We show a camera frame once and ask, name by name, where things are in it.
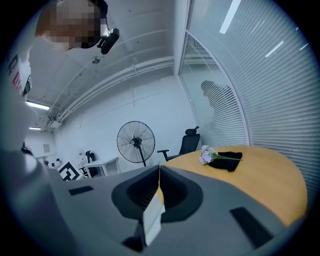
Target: white wall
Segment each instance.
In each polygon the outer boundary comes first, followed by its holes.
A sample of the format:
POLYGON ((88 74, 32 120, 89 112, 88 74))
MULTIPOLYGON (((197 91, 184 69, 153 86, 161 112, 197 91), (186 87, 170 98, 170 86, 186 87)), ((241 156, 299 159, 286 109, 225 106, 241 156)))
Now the white wall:
POLYGON ((178 154, 185 130, 194 128, 196 121, 181 83, 175 76, 164 77, 168 74, 172 74, 170 68, 131 78, 72 113, 54 133, 62 161, 78 164, 77 152, 81 148, 91 150, 97 160, 118 156, 122 171, 142 167, 143 163, 131 163, 118 151, 119 129, 129 121, 145 123, 154 134, 155 149, 147 165, 165 162, 158 150, 170 150, 169 156, 178 154))
POLYGON ((35 158, 54 156, 56 154, 55 138, 50 132, 29 130, 25 138, 25 145, 32 151, 35 158), (44 152, 44 144, 49 144, 49 153, 44 152))

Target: round table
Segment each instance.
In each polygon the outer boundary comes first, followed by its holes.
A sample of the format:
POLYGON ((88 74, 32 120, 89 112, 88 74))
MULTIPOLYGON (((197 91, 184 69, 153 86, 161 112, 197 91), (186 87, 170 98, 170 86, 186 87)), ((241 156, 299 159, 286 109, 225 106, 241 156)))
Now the round table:
POLYGON ((227 182, 272 211, 285 226, 302 217, 307 208, 305 180, 296 165, 283 154, 258 146, 216 147, 218 152, 242 152, 234 172, 201 165, 201 151, 174 158, 164 164, 227 182))

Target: white desk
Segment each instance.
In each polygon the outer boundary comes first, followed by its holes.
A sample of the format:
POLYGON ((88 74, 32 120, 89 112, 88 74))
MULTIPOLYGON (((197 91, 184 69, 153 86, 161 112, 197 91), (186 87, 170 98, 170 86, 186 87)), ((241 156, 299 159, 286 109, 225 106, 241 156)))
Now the white desk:
POLYGON ((83 167, 86 167, 86 168, 91 168, 91 167, 100 167, 102 168, 103 170, 103 173, 105 176, 109 176, 109 173, 108 173, 108 170, 107 170, 107 165, 114 162, 115 161, 115 164, 116 164, 116 173, 117 174, 120 174, 121 173, 121 169, 120 169, 120 166, 119 166, 119 163, 118 163, 118 157, 113 157, 113 158, 110 158, 108 160, 97 160, 97 161, 93 161, 91 163, 87 163, 85 164, 83 167))

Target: window blinds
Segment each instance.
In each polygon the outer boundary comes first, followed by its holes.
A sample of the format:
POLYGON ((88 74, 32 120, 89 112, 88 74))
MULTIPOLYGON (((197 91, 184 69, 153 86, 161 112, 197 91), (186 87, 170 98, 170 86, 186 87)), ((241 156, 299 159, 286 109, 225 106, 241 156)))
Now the window blinds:
POLYGON ((230 78, 250 144, 278 151, 296 164, 310 206, 320 183, 319 65, 301 30, 277 4, 232 2, 194 0, 188 30, 230 78), (231 5, 237 7, 233 17, 231 5))
POLYGON ((192 36, 187 36, 181 68, 202 143, 213 147, 248 144, 248 130, 234 90, 217 63, 192 36))

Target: standing fan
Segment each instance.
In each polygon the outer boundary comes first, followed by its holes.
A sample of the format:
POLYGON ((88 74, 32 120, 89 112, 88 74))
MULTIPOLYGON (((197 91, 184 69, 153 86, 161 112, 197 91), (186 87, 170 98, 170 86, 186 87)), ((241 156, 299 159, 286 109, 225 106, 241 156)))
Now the standing fan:
POLYGON ((120 154, 132 163, 146 166, 146 161, 155 150, 155 136, 143 122, 127 122, 119 130, 116 140, 120 154))

